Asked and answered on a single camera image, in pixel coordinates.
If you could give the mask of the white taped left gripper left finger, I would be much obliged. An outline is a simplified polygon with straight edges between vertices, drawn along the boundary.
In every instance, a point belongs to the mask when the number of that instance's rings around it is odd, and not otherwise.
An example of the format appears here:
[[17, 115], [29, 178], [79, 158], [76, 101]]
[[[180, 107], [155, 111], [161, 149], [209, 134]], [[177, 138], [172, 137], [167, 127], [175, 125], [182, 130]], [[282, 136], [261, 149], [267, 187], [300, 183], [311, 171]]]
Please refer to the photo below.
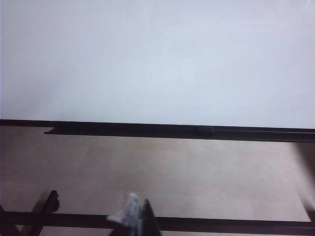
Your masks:
[[132, 192], [126, 194], [121, 209], [106, 220], [116, 224], [111, 236], [141, 236], [142, 206], [138, 196]]

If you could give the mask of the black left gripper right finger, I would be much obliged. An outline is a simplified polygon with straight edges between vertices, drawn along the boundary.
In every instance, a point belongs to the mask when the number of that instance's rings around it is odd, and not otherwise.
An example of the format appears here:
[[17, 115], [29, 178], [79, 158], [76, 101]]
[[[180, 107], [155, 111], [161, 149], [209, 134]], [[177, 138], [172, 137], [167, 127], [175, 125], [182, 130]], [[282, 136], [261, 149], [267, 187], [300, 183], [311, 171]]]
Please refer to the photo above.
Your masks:
[[160, 236], [160, 227], [148, 199], [145, 199], [142, 208], [142, 235]]

